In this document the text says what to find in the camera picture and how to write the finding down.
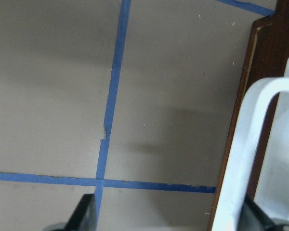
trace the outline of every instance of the black object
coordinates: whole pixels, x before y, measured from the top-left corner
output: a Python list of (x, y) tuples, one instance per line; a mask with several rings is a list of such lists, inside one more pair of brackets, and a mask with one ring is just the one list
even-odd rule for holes
[(289, 221), (270, 219), (257, 204), (246, 195), (237, 231), (289, 231)]
[(64, 229), (53, 231), (95, 231), (96, 223), (94, 194), (84, 194)]

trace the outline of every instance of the blue painter's tape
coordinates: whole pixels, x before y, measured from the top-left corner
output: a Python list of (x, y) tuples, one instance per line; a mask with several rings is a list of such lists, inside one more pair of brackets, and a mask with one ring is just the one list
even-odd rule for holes
[(100, 180), (95, 188), (95, 205), (96, 205), (96, 220), (98, 221), (98, 218), (100, 216), (100, 210), (101, 210), (101, 203), (102, 203), (102, 196), (103, 196), (103, 187), (104, 187), (104, 180)]
[(246, 11), (257, 13), (263, 16), (269, 16), (269, 15), (274, 14), (274, 11), (272, 11), (271, 9), (268, 9), (263, 6), (259, 6), (250, 2), (239, 2), (237, 0), (217, 0), (217, 1), (241, 8)]
[(104, 180), (104, 187), (123, 189), (147, 189), (162, 191), (178, 191), (191, 193), (215, 193), (215, 187), (191, 186), (184, 184), (150, 183), (139, 181)]
[(0, 180), (44, 183), (44, 184), (64, 184), (79, 186), (96, 186), (98, 180), (91, 178), (70, 178), (70, 177), (52, 177), (26, 173), (3, 173), (0, 172)]
[(108, 156), (109, 141), (112, 129), (112, 122), (114, 118), (119, 78), (121, 72), (124, 43), (127, 31), (127, 24), (129, 20), (131, 0), (123, 0), (121, 3), (118, 32), (116, 38), (116, 46), (114, 58), (111, 69), (111, 79), (109, 85), (109, 94), (106, 104), (106, 112), (104, 117), (105, 138), (101, 141), (100, 153), (97, 163), (96, 178), (103, 179), (105, 176), (105, 169)]

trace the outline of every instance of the gray floor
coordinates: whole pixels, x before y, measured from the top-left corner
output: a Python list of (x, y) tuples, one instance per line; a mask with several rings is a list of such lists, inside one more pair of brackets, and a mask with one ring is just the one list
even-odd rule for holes
[[(0, 1), (0, 172), (95, 178), (120, 4)], [(131, 1), (106, 179), (216, 185), (261, 17), (216, 0)], [(0, 230), (50, 230), (94, 189), (0, 181)], [(213, 197), (104, 188), (98, 231), (204, 231)]]

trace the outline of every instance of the wooden edge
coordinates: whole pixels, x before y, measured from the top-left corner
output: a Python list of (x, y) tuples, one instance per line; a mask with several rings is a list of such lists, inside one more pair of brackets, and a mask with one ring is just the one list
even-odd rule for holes
[(212, 230), (214, 217), (215, 217), (215, 213), (216, 213), (216, 207), (217, 207), (217, 203), (218, 203), (218, 200), (220, 197), (222, 184), (223, 184), (223, 178), (225, 175), (227, 161), (228, 161), (230, 148), (231, 148), (231, 144), (232, 144), (232, 139), (233, 139), (233, 135), (234, 135), (235, 128), (236, 128), (236, 121), (237, 121), (240, 106), (241, 106), (241, 103), (243, 100), (243, 96), (244, 96), (245, 91), (246, 91), (246, 84), (248, 81), (248, 77), (249, 77), (249, 73), (250, 73), (250, 67), (252, 64), (252, 59), (253, 59), (254, 51), (256, 48), (256, 44), (257, 44), (257, 34), (258, 34), (258, 31), (262, 27), (269, 26), (272, 23), (272, 17), (273, 16), (271, 15), (268, 17), (258, 19), (258, 20), (253, 22), (252, 27), (251, 27), (250, 38), (249, 38), (246, 56), (245, 56), (245, 60), (244, 60), (244, 64), (243, 64), (243, 70), (242, 70), (242, 74), (241, 74), (240, 84), (239, 84), (238, 91), (237, 91), (236, 102), (235, 102), (234, 110), (232, 113), (230, 128), (228, 131), (227, 141), (226, 141), (225, 150), (224, 150), (224, 156), (223, 156), (221, 171), (220, 171), (218, 183), (216, 186), (216, 191), (215, 191), (215, 196), (214, 196), (214, 200), (213, 200), (213, 205), (212, 205), (212, 209), (211, 209), (211, 214), (210, 214), (209, 225), (208, 225), (207, 231)]

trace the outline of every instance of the white plastic handle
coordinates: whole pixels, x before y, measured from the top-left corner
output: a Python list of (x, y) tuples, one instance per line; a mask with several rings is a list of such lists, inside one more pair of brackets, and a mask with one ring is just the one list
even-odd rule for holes
[(271, 99), (279, 92), (289, 93), (289, 77), (263, 78), (245, 94), (212, 231), (236, 231), (264, 117)]
[[(289, 76), (289, 58), (285, 75)], [(254, 202), (271, 218), (289, 221), (289, 94), (280, 93)]]

